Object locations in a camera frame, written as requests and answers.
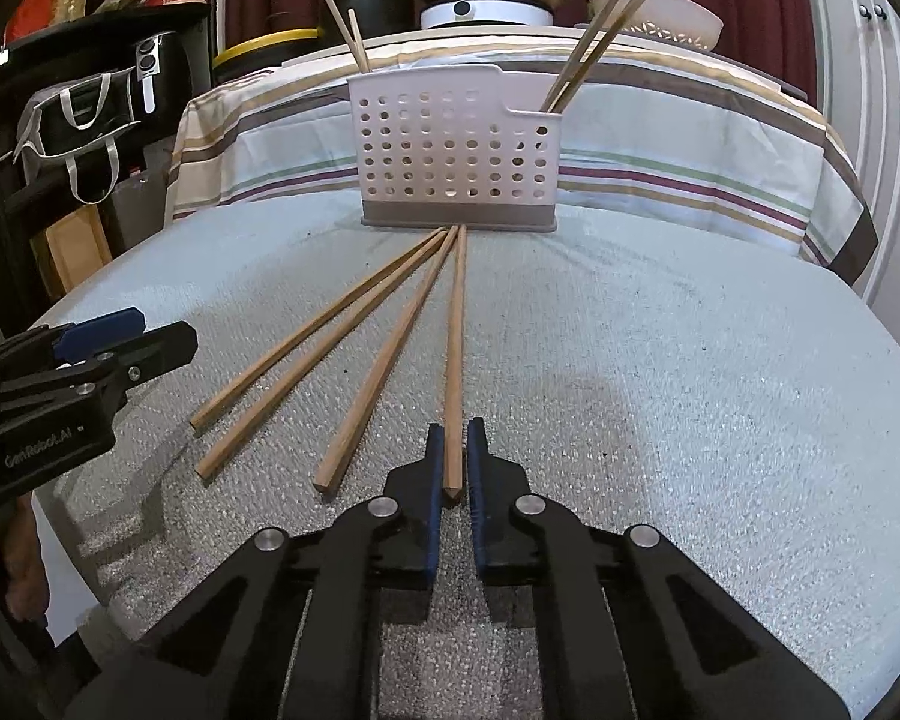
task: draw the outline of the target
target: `yellow lid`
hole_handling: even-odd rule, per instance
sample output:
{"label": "yellow lid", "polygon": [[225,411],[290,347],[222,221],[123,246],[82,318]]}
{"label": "yellow lid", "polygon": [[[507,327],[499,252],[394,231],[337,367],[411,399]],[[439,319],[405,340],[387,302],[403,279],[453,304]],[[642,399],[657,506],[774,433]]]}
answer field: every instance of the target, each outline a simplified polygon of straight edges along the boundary
{"label": "yellow lid", "polygon": [[255,52],[255,50],[264,49],[267,46],[275,46],[277,43],[288,43],[293,40],[314,40],[316,38],[317,30],[315,29],[285,29],[283,32],[271,32],[269,35],[261,35],[258,38],[245,40],[242,43],[231,46],[227,50],[223,50],[214,57],[213,66],[216,69],[236,56],[244,55],[247,52]]}

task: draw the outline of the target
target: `chopstick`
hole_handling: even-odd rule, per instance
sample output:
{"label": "chopstick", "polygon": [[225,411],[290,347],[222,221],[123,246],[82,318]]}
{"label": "chopstick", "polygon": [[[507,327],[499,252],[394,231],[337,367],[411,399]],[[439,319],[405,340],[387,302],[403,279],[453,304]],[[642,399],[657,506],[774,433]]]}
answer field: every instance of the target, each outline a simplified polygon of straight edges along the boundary
{"label": "chopstick", "polygon": [[334,436],[327,452],[323,455],[323,460],[320,461],[317,472],[314,474],[314,487],[321,493],[334,493],[340,486],[343,474],[346,474],[346,469],[357,451],[357,446],[360,445],[360,439],[364,435],[365,429],[367,429],[367,423],[370,421],[377,398],[380,397],[380,392],[386,384],[386,378],[394,369],[400,349],[410,335],[413,323],[416,322],[434,281],[437,281],[440,268],[446,260],[457,233],[458,228],[454,226],[450,228],[450,232],[443,239],[436,259],[432,262],[423,281],[420,282],[416,294],[407,303],[403,314],[400,314],[400,319],[397,319],[394,330],[391,331],[389,338],[386,339],[386,343],[377,355],[370,373],[367,373],[367,378],[360,385],[360,391],[357,392],[350,411],[343,418],[343,424],[338,428],[337,435]]}
{"label": "chopstick", "polygon": [[586,80],[586,76],[588,76],[590,70],[600,61],[600,57],[607,51],[607,48],[613,42],[613,39],[620,34],[620,30],[624,28],[626,22],[640,9],[640,6],[644,4],[645,1],[646,0],[629,0],[626,5],[624,5],[624,9],[620,11],[620,15],[617,16],[612,25],[607,28],[607,32],[604,33],[604,36],[602,36],[600,42],[594,47],[594,50],[590,52],[590,55],[586,57],[586,60],[580,63],[576,73],[567,82],[566,88],[560,93],[560,96],[553,104],[553,107],[551,107],[549,113],[563,113],[563,111],[566,110],[567,105],[570,104],[570,100],[573,100],[573,95],[576,95],[577,90],[583,85],[583,81]]}
{"label": "chopstick", "polygon": [[443,395],[443,494],[456,501],[463,491],[463,287],[466,227],[457,234],[457,261],[447,322],[446,390]]}
{"label": "chopstick", "polygon": [[445,244],[448,233],[438,232],[430,237],[427,242],[410,259],[390,274],[384,281],[373,288],[372,292],[361,298],[347,314],[343,316],[341,323],[335,326],[319,343],[309,352],[300,357],[296,364],[283,375],[256,403],[254,403],[238,422],[230,428],[227,434],[215,443],[210,451],[203,456],[197,464],[197,473],[204,480],[217,473],[224,463],[230,459],[234,452],[250,437],[263,421],[273,413],[280,401],[293,389],[317,363],[320,362],[336,346],[344,336],[354,327],[360,324],[386,297],[399,287],[421,263],[428,260],[442,245]]}
{"label": "chopstick", "polygon": [[277,343],[274,348],[271,348],[270,351],[266,352],[266,354],[253,365],[247,367],[244,372],[230,381],[230,383],[216,395],[206,401],[206,403],[199,408],[197,413],[190,417],[190,424],[193,425],[197,435],[200,436],[205,433],[208,428],[210,428],[234,403],[237,402],[250,385],[263,376],[264,373],[271,369],[271,367],[276,365],[276,362],[279,362],[283,357],[290,354],[290,352],[300,346],[303,341],[306,341],[313,333],[316,333],[317,330],[336,317],[337,314],[343,312],[350,304],[383,281],[386,276],[389,276],[396,271],[399,266],[403,265],[410,257],[413,257],[416,252],[425,247],[427,242],[432,241],[439,232],[445,231],[445,229],[445,227],[442,227],[436,232],[429,234],[426,238],[414,244],[401,255],[394,257],[394,259],[389,261],[389,263],[386,263],[379,271],[367,276],[367,278],[337,298],[332,304],[323,309],[322,312],[311,317],[309,322],[304,324],[303,327],[299,327],[287,336],[287,338],[284,338],[283,341]]}
{"label": "chopstick", "polygon": [[364,39],[360,35],[360,25],[357,23],[357,14],[351,8],[347,11],[350,17],[350,28],[353,30],[353,42],[357,47],[358,58],[360,60],[360,72],[370,72],[370,60],[367,59],[367,47],[364,46]]}
{"label": "chopstick", "polygon": [[350,53],[353,55],[354,61],[357,63],[357,69],[360,70],[361,73],[369,73],[369,70],[362,69],[360,65],[360,53],[357,50],[357,44],[353,42],[353,37],[350,34],[350,30],[346,28],[346,24],[343,23],[343,16],[341,15],[340,9],[337,7],[337,4],[333,0],[323,0],[327,3],[327,7],[330,9],[330,13],[333,15],[333,20],[337,22],[337,28],[340,30],[341,35],[343,35],[343,40],[346,41],[346,47],[350,50]]}
{"label": "chopstick", "polygon": [[590,47],[590,44],[597,36],[597,32],[602,29],[604,23],[610,18],[610,12],[616,7],[617,2],[619,1],[620,0],[607,0],[604,6],[602,6],[600,13],[595,15],[593,20],[588,23],[586,29],[583,30],[583,35],[580,36],[577,45],[573,46],[570,56],[567,57],[566,62],[563,63],[563,67],[560,68],[557,80],[554,81],[554,84],[550,87],[546,97],[543,98],[543,105],[540,106],[541,111],[544,113],[548,112],[550,107],[557,100],[560,92],[563,91],[563,86],[570,80],[570,76],[572,76],[573,72],[577,69],[581,57],[583,57],[588,47]]}

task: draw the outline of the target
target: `black pot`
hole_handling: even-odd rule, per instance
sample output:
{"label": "black pot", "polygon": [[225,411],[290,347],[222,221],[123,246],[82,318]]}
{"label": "black pot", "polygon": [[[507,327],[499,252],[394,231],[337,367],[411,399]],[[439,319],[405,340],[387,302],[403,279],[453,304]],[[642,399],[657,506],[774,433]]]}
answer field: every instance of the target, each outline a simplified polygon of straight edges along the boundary
{"label": "black pot", "polygon": [[267,67],[278,67],[288,59],[316,50],[315,29],[288,29],[247,40],[220,52],[213,60],[214,85],[240,79]]}
{"label": "black pot", "polygon": [[[395,35],[399,32],[410,32],[416,28],[416,14],[413,8],[413,0],[333,0],[340,9],[343,20],[346,22],[346,14],[353,9],[357,14],[357,22],[360,23],[360,35],[364,40],[383,35]],[[327,8],[326,2],[319,0],[317,9],[317,32],[319,44],[322,49],[331,46],[341,46],[343,40],[337,22],[333,14]]]}

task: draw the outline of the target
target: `finger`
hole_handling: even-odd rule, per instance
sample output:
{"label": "finger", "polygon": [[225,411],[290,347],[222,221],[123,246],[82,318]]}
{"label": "finger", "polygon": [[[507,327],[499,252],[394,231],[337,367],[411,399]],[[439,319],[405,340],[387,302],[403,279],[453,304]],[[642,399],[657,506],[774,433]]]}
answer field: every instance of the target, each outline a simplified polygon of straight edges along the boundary
{"label": "finger", "polygon": [[50,606],[50,586],[42,560],[7,588],[7,611],[18,620],[37,620]]}
{"label": "finger", "polygon": [[2,543],[2,557],[10,581],[23,579],[31,566],[40,562],[40,539],[29,495],[17,499],[16,514],[7,526]]}

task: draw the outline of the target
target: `black shelf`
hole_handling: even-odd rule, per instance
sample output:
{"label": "black shelf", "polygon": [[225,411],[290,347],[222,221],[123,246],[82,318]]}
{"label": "black shelf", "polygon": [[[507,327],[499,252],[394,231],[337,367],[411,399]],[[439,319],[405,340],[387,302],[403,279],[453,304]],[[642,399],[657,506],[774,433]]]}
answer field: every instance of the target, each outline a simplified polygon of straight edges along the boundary
{"label": "black shelf", "polygon": [[7,44],[10,60],[0,66],[0,84],[17,72],[53,61],[88,46],[127,45],[164,30],[181,31],[210,14],[202,2],[114,10],[48,26]]}

